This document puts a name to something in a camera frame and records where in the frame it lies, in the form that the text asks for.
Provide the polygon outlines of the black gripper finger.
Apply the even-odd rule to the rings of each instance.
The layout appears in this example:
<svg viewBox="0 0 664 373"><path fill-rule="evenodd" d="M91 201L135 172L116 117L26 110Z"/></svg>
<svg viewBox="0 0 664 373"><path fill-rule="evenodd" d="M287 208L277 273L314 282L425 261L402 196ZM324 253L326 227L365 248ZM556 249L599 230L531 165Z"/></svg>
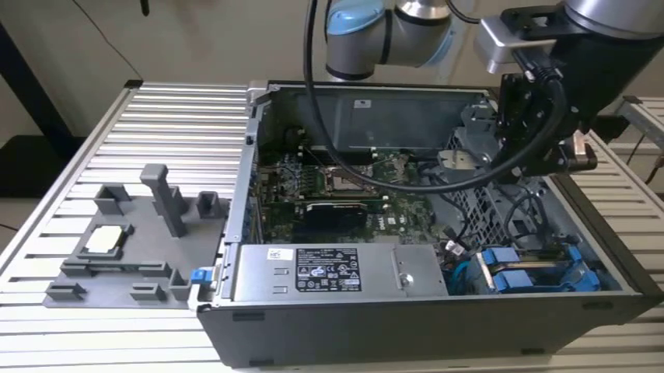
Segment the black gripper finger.
<svg viewBox="0 0 664 373"><path fill-rule="evenodd" d="M516 183L521 177L548 176L564 173L569 168L571 147L563 143L533 153L524 163L517 167L519 174L509 171L499 178L497 183Z"/></svg>

